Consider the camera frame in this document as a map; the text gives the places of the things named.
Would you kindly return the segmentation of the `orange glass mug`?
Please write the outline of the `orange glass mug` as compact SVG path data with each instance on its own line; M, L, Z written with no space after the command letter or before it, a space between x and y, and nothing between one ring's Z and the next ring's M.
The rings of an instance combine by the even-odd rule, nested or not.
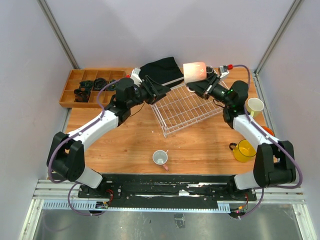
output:
M262 126L262 128L263 128L267 133L269 133L271 136L275 136L273 130L270 129L269 127L267 127L267 126Z

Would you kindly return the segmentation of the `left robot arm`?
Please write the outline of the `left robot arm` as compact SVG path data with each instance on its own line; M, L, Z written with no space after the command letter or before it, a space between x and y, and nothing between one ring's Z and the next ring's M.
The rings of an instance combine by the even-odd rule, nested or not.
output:
M124 123L131 115L131 108L143 103L153 105L171 91L148 76L141 83L125 77L114 84L115 94L99 115L68 134L60 131L54 135L46 163L52 183L59 183L52 176L55 172L64 180L88 186L96 198L103 197L107 185L102 182L100 173L86 166L86 150L104 134Z

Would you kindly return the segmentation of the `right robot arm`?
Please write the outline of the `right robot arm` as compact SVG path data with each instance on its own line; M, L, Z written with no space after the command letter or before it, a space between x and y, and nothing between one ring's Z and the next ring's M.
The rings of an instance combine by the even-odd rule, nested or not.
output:
M235 175L234 183L226 188L227 196L238 200L246 189L292 189L290 184L296 180L297 169L292 143L270 135L249 115L245 106L249 91L246 82L237 80L227 89L219 81L219 77L212 75L208 79L189 82L186 86L203 99L213 97L223 103L224 121L240 133L256 152L253 170Z

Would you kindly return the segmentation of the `pale green mug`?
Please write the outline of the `pale green mug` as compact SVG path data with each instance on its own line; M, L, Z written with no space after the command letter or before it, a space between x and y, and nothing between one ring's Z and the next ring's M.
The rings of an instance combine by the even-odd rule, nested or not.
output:
M256 97L248 99L245 105L248 114L253 118L256 118L263 111L264 107L263 101Z

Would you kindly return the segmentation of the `pink mug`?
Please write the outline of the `pink mug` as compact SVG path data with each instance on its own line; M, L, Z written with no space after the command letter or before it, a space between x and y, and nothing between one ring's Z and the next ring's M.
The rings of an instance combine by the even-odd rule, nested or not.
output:
M191 62L183 64L184 83L203 81L207 78L206 64L204 62Z

